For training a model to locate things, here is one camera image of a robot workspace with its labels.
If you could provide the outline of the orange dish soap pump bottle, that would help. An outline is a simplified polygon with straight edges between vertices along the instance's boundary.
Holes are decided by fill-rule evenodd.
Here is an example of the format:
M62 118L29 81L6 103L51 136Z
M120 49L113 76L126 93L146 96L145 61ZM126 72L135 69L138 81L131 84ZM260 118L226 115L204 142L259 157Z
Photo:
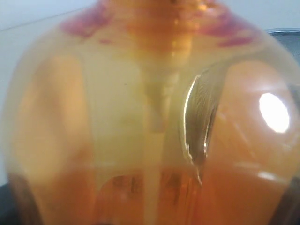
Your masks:
M215 0L100 0L30 46L1 147L22 225L297 225L300 67Z

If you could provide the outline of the steel mesh colander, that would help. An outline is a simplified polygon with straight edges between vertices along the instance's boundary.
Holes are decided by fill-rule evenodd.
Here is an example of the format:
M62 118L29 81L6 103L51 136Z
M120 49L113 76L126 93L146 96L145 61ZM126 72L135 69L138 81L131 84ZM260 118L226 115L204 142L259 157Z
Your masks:
M299 28L278 28L266 30L278 42L280 42L300 63L300 29Z

